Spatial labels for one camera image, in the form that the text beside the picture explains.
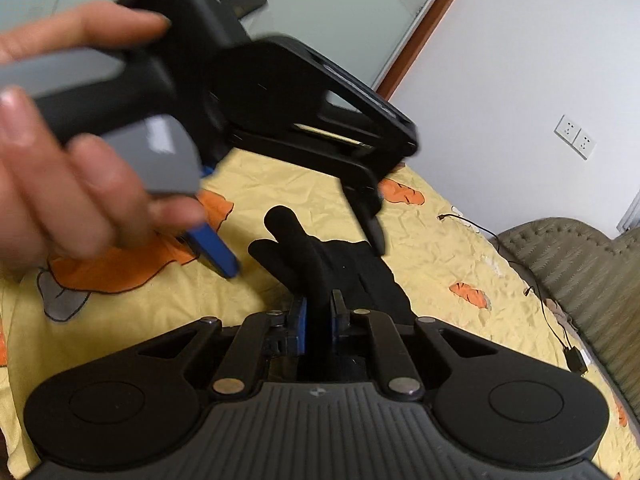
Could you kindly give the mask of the person left hand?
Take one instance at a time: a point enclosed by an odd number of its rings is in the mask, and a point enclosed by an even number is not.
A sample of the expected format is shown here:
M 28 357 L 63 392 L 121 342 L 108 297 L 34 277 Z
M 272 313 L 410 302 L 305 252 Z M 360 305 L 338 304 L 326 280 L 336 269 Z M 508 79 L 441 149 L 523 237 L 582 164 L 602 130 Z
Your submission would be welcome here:
M 111 1 L 2 32 L 4 64 L 78 47 L 128 49 L 163 35 L 162 14 Z M 198 200 L 155 198 L 102 139 L 62 146 L 20 88 L 1 92 L 1 274 L 16 280 L 53 257 L 96 258 L 108 248 L 146 244 L 204 223 Z

